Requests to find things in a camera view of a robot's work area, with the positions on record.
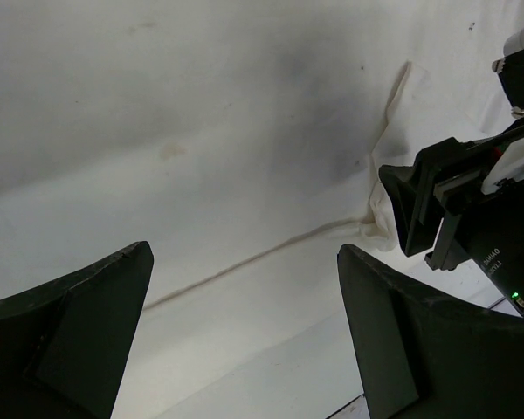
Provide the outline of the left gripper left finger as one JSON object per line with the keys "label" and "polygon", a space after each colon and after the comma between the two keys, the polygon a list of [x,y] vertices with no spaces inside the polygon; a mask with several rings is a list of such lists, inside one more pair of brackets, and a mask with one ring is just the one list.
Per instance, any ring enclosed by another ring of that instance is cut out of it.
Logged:
{"label": "left gripper left finger", "polygon": [[136,242],[0,299],[0,418],[108,418],[148,292]]}

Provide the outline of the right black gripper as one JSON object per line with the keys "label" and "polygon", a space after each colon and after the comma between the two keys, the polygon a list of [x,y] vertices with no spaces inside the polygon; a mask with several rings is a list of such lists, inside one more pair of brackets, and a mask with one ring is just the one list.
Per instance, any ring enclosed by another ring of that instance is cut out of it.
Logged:
{"label": "right black gripper", "polygon": [[429,250],[433,270],[471,259],[524,317],[524,41],[509,41],[493,64],[515,122],[503,133],[467,144],[448,174],[435,172],[463,145],[454,138],[417,153],[411,166],[382,165],[379,180],[407,257]]}

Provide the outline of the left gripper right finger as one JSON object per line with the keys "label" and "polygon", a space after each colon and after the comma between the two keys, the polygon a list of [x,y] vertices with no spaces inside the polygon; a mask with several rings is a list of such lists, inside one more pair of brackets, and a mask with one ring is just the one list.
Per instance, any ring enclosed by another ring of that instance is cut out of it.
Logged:
{"label": "left gripper right finger", "polygon": [[373,418],[524,418],[524,319],[343,245],[341,295]]}

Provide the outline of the white t shirt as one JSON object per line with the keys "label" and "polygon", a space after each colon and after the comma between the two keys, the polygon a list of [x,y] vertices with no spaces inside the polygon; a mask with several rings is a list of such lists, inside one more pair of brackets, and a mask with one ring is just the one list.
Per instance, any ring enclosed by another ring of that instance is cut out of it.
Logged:
{"label": "white t shirt", "polygon": [[502,131],[524,1],[0,1],[0,299],[136,241],[116,418],[324,418],[361,392],[336,255],[407,259],[376,165]]}

